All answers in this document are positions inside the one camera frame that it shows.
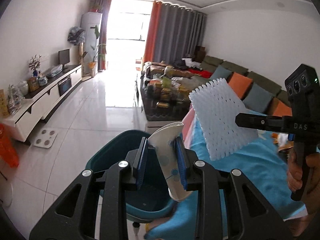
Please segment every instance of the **orange bag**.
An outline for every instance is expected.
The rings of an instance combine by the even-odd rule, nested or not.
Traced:
[[[18,167],[19,157],[8,134],[4,131],[3,124],[0,124],[0,156],[11,168]]]

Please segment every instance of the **pink fabric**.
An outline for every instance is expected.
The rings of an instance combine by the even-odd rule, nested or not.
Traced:
[[[184,139],[184,147],[187,149],[189,149],[191,145],[194,117],[195,117],[195,111],[193,108],[191,108],[187,113],[187,115],[182,120],[184,124],[184,127],[182,129],[182,136]]]

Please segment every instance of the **white standing air conditioner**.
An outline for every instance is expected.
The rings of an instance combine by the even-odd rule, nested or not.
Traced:
[[[102,13],[93,13],[88,12],[82,15],[81,20],[81,28],[85,30],[85,43],[84,43],[84,51],[87,51],[88,54],[84,57],[83,60],[83,68],[84,73],[89,74],[91,72],[88,67],[88,63],[92,61],[93,51],[91,46],[97,46],[99,44],[99,39],[96,39],[96,35],[94,34],[94,28],[97,25],[99,32],[101,27]],[[98,64],[96,65],[95,73],[98,71]]]

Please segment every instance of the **white tv cabinet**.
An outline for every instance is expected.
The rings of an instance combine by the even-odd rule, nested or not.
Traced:
[[[11,136],[21,142],[29,143],[27,140],[35,125],[42,119],[49,120],[54,111],[80,84],[82,74],[81,65],[66,66],[61,73],[48,80],[44,87],[26,95],[26,102],[15,115],[3,119],[1,122],[10,131]],[[58,82],[66,76],[71,77],[71,88],[62,96],[59,95]]]

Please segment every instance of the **person's arm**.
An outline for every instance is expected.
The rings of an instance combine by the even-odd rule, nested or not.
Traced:
[[[320,209],[320,154],[314,153],[307,156],[306,162],[310,168],[314,168],[310,187],[307,189],[307,194],[302,198],[302,201],[306,205],[308,215],[285,222],[294,237],[299,236],[307,228],[316,215],[316,212]],[[288,159],[287,171],[288,187],[292,192],[302,187],[301,178],[302,169],[297,165],[296,154],[292,149]]]

